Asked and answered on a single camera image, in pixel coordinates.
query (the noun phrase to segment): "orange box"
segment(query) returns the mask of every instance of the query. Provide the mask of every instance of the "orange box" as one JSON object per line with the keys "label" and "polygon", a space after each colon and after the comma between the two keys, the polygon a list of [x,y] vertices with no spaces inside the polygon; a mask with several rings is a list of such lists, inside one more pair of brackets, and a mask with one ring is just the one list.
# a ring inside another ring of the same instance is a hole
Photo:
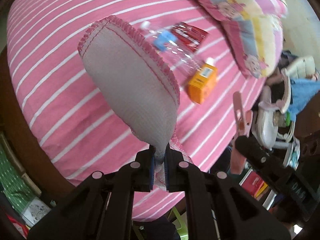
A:
{"label": "orange box", "polygon": [[205,63],[202,69],[197,71],[188,83],[188,95],[190,99],[202,104],[210,95],[217,83],[218,69]]}

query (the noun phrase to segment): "red package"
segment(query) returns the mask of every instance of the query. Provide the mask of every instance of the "red package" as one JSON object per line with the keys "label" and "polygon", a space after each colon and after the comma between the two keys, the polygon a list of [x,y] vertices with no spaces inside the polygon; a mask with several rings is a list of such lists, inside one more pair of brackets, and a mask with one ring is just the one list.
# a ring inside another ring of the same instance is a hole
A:
{"label": "red package", "polygon": [[190,51],[195,52],[208,33],[204,30],[180,22],[172,27],[174,34]]}
{"label": "red package", "polygon": [[263,180],[257,173],[252,171],[241,186],[246,190],[246,192],[254,197],[262,185]]}

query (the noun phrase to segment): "transparent plastic packaging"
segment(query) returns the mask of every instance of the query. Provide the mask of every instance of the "transparent plastic packaging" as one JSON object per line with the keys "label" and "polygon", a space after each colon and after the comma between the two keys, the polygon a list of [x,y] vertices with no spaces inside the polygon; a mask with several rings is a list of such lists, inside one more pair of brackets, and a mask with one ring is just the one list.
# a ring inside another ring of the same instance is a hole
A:
{"label": "transparent plastic packaging", "polygon": [[[141,24],[140,31],[147,41],[155,46],[164,60],[172,64],[172,70],[179,68],[187,75],[193,75],[203,65],[196,52],[192,52],[183,42],[175,38],[170,29],[145,21]],[[161,43],[162,36],[166,37],[164,44]]]}

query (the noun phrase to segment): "mattress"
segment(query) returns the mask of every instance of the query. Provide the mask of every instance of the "mattress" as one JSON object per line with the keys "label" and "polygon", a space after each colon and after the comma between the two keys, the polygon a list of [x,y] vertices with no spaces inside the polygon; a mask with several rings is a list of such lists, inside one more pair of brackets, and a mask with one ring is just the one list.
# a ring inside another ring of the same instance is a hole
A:
{"label": "mattress", "polygon": [[[39,145],[74,185],[97,170],[117,171],[148,147],[114,115],[77,52],[88,26],[111,14],[137,27],[145,20],[159,26],[183,21],[209,32],[198,55],[213,57],[219,76],[202,105],[190,101],[179,68],[170,64],[181,91],[177,137],[194,164],[207,171],[235,134],[233,93],[241,91],[250,109],[264,80],[242,76],[219,22],[195,0],[15,0],[7,24],[8,62]],[[156,219],[183,196],[159,188],[135,193],[132,218]]]}

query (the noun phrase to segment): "barcode label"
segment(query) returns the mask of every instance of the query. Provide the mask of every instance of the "barcode label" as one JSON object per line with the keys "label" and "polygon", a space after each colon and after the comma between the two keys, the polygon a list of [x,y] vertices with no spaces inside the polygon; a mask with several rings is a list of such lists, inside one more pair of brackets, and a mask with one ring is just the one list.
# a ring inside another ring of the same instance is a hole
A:
{"label": "barcode label", "polygon": [[200,76],[203,76],[203,77],[205,77],[205,78],[208,78],[208,77],[211,75],[212,71],[213,71],[213,69],[208,68],[208,67],[205,67],[205,68],[201,71]]}

